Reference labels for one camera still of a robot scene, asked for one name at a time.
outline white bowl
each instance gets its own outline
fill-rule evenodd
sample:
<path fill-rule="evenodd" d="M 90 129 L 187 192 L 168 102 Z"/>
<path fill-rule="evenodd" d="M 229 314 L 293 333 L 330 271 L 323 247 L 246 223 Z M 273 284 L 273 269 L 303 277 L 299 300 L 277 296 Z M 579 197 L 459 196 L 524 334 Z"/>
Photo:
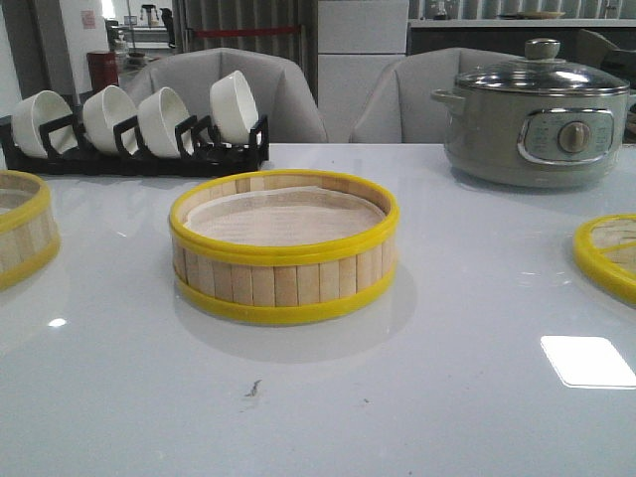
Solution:
<path fill-rule="evenodd" d="M 13 139 L 27 156 L 46 158 L 40 126 L 71 113 L 71 108 L 59 94 L 47 89 L 40 91 L 16 105 L 11 115 Z M 50 137 L 51 145 L 60 154 L 78 145 L 70 126 L 52 132 Z"/>
<path fill-rule="evenodd" d="M 219 79 L 210 88 L 210 106 L 221 136 L 232 144 L 247 144 L 258 121 L 258 110 L 240 71 Z"/>
<path fill-rule="evenodd" d="M 119 154 L 112 128 L 136 113 L 137 109 L 126 91 L 114 84 L 107 86 L 83 105 L 81 115 L 88 140 L 104 154 Z M 133 129 L 124 132 L 121 141 L 130 154 L 138 149 Z"/>
<path fill-rule="evenodd" d="M 150 152 L 157 157 L 179 157 L 175 127 L 188 117 L 190 114 L 186 105 L 170 87 L 162 87 L 141 101 L 137 118 L 141 135 Z M 186 151 L 192 154 L 194 147 L 190 132 L 186 132 L 182 140 Z"/>

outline pot lid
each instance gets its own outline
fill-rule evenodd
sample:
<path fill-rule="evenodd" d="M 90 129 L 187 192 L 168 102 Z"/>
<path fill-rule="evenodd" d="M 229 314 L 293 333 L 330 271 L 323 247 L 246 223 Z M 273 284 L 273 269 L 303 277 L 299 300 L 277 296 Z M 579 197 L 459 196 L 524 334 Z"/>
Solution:
<path fill-rule="evenodd" d="M 460 74 L 464 87 L 549 95 L 601 95 L 629 91 L 629 82 L 596 68 L 556 58 L 560 42 L 526 42 L 526 57 Z"/>

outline steamer basket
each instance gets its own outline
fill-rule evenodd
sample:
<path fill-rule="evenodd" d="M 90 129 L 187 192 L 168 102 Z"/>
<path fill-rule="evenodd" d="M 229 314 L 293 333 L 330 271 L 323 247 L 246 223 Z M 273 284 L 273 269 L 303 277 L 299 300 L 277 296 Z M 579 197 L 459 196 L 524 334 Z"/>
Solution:
<path fill-rule="evenodd" d="M 59 248 L 46 183 L 25 172 L 0 171 L 0 290 L 35 273 Z"/>
<path fill-rule="evenodd" d="M 195 208 L 220 198 L 296 187 L 353 196 L 382 218 L 350 237 L 285 246 L 234 243 L 186 227 Z M 177 284 L 198 306 L 245 322 L 299 324 L 344 315 L 391 284 L 398 215 L 391 193 L 346 174 L 277 170 L 216 179 L 181 196 L 170 212 Z"/>
<path fill-rule="evenodd" d="M 599 217 L 573 238 L 574 260 L 593 281 L 636 305 L 636 215 Z"/>

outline lid knob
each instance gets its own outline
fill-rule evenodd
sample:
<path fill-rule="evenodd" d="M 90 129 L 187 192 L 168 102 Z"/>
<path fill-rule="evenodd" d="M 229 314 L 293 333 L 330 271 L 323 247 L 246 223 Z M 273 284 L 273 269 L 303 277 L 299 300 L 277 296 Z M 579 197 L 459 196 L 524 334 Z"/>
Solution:
<path fill-rule="evenodd" d="M 526 59 L 550 61 L 557 57 L 560 41 L 551 38 L 534 38 L 526 42 Z"/>

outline electric hot pot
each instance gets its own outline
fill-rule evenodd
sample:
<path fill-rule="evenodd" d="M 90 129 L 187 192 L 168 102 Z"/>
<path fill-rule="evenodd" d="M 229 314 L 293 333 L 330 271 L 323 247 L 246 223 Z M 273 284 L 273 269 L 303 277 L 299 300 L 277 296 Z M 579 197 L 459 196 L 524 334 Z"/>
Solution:
<path fill-rule="evenodd" d="M 617 161 L 629 82 L 557 59 L 560 43 L 526 42 L 526 57 L 455 78 L 431 97 L 449 111 L 444 149 L 476 177 L 517 186 L 582 186 Z"/>

